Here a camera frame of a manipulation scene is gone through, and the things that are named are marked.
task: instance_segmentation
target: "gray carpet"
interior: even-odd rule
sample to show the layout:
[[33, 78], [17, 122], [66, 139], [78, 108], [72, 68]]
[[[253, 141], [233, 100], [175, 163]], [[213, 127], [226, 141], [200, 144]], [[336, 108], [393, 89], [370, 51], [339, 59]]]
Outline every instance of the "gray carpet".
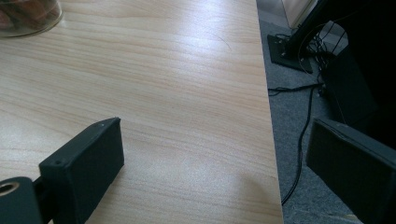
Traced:
[[[317, 83], [318, 69], [314, 62], [314, 74], [310, 75], [271, 63], [267, 35], [290, 35], [290, 30], [260, 21], [262, 50], [265, 61], [268, 88], [295, 88]], [[274, 129], [276, 161], [279, 174], [280, 193], [283, 198], [289, 191], [297, 168], [298, 139], [303, 130], [309, 103], [310, 90], [285, 92], [270, 97], [271, 115]], [[312, 103], [312, 117], [331, 118], [328, 102], [315, 90]], [[304, 156], [308, 146], [311, 125], [304, 136]], [[303, 162], [303, 172], [297, 189], [283, 206], [285, 224], [291, 223], [361, 223], [343, 202], [327, 188]]]

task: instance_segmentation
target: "wooden table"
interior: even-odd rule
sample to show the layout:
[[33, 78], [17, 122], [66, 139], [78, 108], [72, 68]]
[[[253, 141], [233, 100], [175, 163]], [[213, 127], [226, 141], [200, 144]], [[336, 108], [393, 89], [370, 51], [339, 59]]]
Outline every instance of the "wooden table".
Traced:
[[89, 223], [282, 223], [255, 1], [62, 6], [0, 40], [0, 179], [119, 117], [125, 165]]

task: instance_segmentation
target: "black cable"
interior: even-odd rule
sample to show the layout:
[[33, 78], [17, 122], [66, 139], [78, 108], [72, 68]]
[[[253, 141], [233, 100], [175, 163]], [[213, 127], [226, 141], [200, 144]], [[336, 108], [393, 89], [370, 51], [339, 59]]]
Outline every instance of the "black cable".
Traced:
[[311, 92], [309, 95], [309, 103], [308, 103], [308, 115], [306, 118], [305, 126], [304, 126], [303, 130], [301, 131], [300, 138], [298, 141], [298, 164], [297, 164], [296, 176], [294, 178], [293, 185], [291, 186], [288, 194], [282, 199], [282, 206], [285, 205], [285, 203], [290, 198], [291, 194], [295, 191], [297, 184], [300, 180], [301, 172], [303, 169], [303, 138], [304, 138], [305, 131], [309, 125], [309, 121], [311, 120], [312, 100], [313, 100], [313, 95], [314, 95], [314, 89], [316, 87], [311, 88]]
[[343, 34], [342, 34], [342, 35], [340, 36], [340, 38], [338, 39], [337, 44], [335, 44], [334, 49], [332, 49], [332, 53], [334, 53], [335, 49], [337, 48], [338, 44], [340, 43], [340, 41], [341, 41], [341, 39], [343, 38], [343, 36], [344, 36], [345, 33], [346, 33], [346, 32], [344, 31]]
[[306, 86], [301, 86], [301, 87], [296, 87], [296, 88], [285, 88], [285, 87], [277, 87], [274, 89], [269, 88], [268, 91], [276, 91], [274, 94], [269, 94], [269, 96], [276, 96], [280, 94], [281, 92], [291, 92], [291, 91], [303, 91], [309, 88], [316, 88], [323, 85], [323, 83], [317, 83], [317, 84], [311, 84], [311, 85], [306, 85]]

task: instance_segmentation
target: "black clamp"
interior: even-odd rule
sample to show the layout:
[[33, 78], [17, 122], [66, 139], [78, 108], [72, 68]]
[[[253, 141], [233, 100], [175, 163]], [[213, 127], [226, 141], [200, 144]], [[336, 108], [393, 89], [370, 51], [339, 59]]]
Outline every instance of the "black clamp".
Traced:
[[94, 123], [40, 162], [34, 182], [0, 182], [0, 223], [84, 223], [123, 164], [120, 119]]

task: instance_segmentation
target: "floor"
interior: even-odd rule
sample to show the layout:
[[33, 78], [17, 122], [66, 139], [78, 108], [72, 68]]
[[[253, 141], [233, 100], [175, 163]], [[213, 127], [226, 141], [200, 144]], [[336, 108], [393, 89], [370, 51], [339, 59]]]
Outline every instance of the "floor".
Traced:
[[[268, 34], [286, 34], [288, 31], [292, 35], [293, 30], [289, 28], [282, 0], [257, 0], [257, 5], [261, 22], [266, 22], [266, 31], [262, 31], [264, 38]], [[265, 39], [263, 51], [268, 49]], [[340, 35], [334, 32], [326, 35], [325, 42], [335, 45], [338, 39]], [[347, 44], [346, 39], [343, 41], [345, 42], [342, 42], [339, 50], [342, 49], [342, 45]], [[265, 52], [268, 50], [264, 51], [264, 60], [269, 62], [265, 64], [269, 88], [296, 87], [316, 81], [316, 76], [270, 63], [269, 53], [265, 54]], [[303, 91], [270, 98], [279, 185], [283, 196], [294, 179], [297, 139], [306, 119], [308, 93], [309, 91]], [[313, 117], [328, 116], [329, 108], [326, 107], [327, 102], [322, 97], [317, 95], [313, 102]], [[307, 146], [308, 140], [309, 131], [305, 134], [304, 146]], [[303, 167], [303, 175], [297, 189], [282, 208], [285, 224], [361, 224], [341, 200], [306, 166]]]

